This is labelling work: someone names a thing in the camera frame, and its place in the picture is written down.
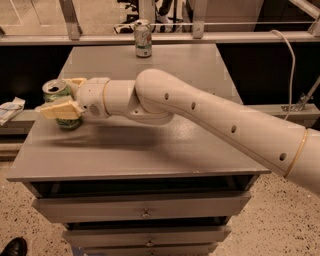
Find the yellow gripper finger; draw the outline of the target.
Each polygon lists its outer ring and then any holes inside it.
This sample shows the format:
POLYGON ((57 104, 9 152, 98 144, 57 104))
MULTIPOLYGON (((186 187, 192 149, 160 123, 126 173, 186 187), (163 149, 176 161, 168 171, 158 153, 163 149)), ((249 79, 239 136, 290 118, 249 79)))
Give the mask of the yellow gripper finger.
POLYGON ((47 119, 76 120, 82 116, 83 109, 76 101, 67 100, 65 102, 50 102, 42 104, 35 109, 47 119))
POLYGON ((86 78, 64 78, 64 81, 70 86, 71 92, 75 95, 78 89, 87 81, 86 78))

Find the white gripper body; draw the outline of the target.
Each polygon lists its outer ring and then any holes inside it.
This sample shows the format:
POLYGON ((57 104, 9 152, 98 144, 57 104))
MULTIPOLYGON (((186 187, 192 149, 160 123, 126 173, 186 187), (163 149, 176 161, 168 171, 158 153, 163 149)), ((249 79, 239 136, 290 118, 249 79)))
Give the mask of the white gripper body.
POLYGON ((104 105, 104 89, 109 78, 91 78, 82 83, 76 93, 76 100, 83 110, 86 119, 108 118, 104 105))

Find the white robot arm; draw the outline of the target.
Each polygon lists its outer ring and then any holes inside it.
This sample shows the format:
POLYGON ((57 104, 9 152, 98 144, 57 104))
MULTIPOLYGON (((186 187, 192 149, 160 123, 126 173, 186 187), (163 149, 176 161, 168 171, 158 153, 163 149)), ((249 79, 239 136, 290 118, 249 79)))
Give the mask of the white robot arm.
POLYGON ((47 119, 123 116, 166 124, 177 114, 229 143, 272 172, 320 194, 320 132, 197 89, 158 70, 134 80, 76 79, 74 97, 38 107, 47 119))

